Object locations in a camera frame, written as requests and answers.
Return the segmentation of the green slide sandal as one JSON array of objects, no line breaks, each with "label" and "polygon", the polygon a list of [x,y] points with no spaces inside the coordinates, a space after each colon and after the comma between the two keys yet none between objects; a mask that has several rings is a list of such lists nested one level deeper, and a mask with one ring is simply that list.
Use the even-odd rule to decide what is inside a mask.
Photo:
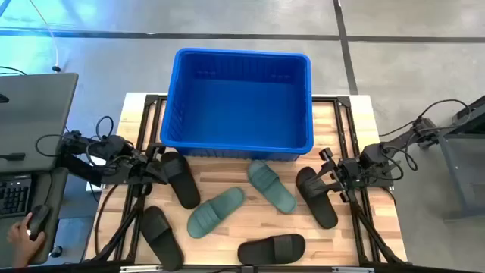
[{"label": "green slide sandal", "polygon": [[249,183],[278,211],[291,214],[297,206],[296,198],[282,184],[278,174],[263,161],[253,161],[247,171]]},{"label": "green slide sandal", "polygon": [[192,238],[202,238],[211,233],[221,222],[245,202],[246,195],[240,187],[231,187],[213,199],[198,206],[189,216],[187,231]]}]

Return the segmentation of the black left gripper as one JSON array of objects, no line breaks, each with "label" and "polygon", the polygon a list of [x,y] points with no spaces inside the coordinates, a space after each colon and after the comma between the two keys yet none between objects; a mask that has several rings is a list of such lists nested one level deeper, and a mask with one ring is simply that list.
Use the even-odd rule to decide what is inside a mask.
[{"label": "black left gripper", "polygon": [[168,184],[167,175],[161,168],[154,165],[148,166],[148,163],[158,162],[165,150],[166,146],[163,143],[150,143],[145,155],[122,155],[120,160],[122,182],[128,185],[151,184],[153,179],[157,184]]}]

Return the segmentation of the person's hand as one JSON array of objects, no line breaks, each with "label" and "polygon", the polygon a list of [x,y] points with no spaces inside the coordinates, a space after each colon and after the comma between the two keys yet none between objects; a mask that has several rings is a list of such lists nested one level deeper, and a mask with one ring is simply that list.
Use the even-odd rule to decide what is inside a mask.
[{"label": "person's hand", "polygon": [[22,221],[14,223],[7,232],[7,240],[14,247],[13,268],[27,267],[30,260],[44,244],[45,233],[43,231],[38,234],[35,240],[31,240],[27,234],[27,224],[32,215],[31,212],[27,214]]}]

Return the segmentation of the black computer mouse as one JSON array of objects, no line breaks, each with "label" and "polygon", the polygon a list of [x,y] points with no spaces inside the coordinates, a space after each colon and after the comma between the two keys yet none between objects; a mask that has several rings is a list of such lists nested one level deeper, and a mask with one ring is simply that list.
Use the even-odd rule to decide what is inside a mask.
[{"label": "black computer mouse", "polygon": [[31,211],[31,218],[27,223],[29,239],[35,241],[41,231],[44,231],[51,208],[47,205],[38,205]]}]

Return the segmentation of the blue plastic bin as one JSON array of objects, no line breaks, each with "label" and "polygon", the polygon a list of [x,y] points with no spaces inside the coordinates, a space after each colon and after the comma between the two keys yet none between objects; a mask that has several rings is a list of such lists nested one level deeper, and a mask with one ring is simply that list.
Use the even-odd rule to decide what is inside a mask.
[{"label": "blue plastic bin", "polygon": [[295,161],[314,145],[310,59],[179,50],[160,139],[182,155]]}]

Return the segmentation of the black keyboard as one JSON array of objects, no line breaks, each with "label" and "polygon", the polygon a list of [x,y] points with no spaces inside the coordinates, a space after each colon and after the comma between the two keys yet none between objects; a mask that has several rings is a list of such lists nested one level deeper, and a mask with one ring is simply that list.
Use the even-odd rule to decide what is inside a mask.
[{"label": "black keyboard", "polygon": [[31,176],[3,177],[0,180],[0,218],[25,216],[30,208]]}]

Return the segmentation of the grey metal stand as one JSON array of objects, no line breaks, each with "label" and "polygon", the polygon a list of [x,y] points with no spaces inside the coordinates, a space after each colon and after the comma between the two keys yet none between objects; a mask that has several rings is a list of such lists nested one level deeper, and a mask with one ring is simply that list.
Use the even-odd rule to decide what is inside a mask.
[{"label": "grey metal stand", "polygon": [[461,208],[448,221],[485,216],[485,96],[470,104],[471,116],[461,110],[457,128],[440,134],[439,144]]}]

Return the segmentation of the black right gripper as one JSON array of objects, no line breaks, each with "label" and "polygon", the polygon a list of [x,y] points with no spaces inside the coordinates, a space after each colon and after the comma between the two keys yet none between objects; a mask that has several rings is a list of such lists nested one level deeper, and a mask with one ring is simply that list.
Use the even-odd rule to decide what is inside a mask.
[{"label": "black right gripper", "polygon": [[[333,153],[330,148],[324,148],[319,152],[319,156],[324,161],[320,171],[314,178],[320,178],[329,174],[334,179],[336,163],[333,160]],[[339,193],[343,202],[349,202],[347,190],[356,189],[361,186],[361,167],[356,158],[341,158],[337,163],[337,177],[339,182],[334,182],[324,186],[324,193],[333,191]]]}]

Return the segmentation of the dark grey desk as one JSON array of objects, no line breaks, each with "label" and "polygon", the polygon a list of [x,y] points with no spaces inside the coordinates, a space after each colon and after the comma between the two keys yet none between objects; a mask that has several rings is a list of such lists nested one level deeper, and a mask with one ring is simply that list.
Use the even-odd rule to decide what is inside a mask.
[{"label": "dark grey desk", "polygon": [[[68,170],[66,168],[56,168],[50,172],[38,173],[37,178],[34,180],[31,207],[42,205],[48,196],[46,205],[51,208],[44,228],[45,241],[36,255],[31,259],[31,263],[34,265],[45,263],[54,246],[58,215],[63,200],[67,176]],[[15,222],[21,221],[23,218],[23,215],[13,218],[0,218],[0,268],[11,267],[14,249],[7,241],[7,232]]]}]

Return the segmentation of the black slide sandal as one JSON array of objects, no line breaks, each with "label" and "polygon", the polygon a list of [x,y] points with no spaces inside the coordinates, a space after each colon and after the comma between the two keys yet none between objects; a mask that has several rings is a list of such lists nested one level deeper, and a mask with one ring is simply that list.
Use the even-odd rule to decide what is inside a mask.
[{"label": "black slide sandal", "polygon": [[144,211],[140,230],[165,271],[178,271],[183,267],[183,251],[166,215],[159,207],[149,206]]},{"label": "black slide sandal", "polygon": [[167,152],[161,157],[161,170],[172,186],[180,204],[185,209],[194,209],[201,202],[199,190],[188,161],[177,152]]},{"label": "black slide sandal", "polygon": [[323,229],[331,229],[338,224],[338,217],[328,197],[329,189],[313,168],[304,167],[299,171],[296,187]]},{"label": "black slide sandal", "polygon": [[242,243],[237,250],[244,265],[279,265],[298,261],[306,248],[300,234],[283,234]]}]

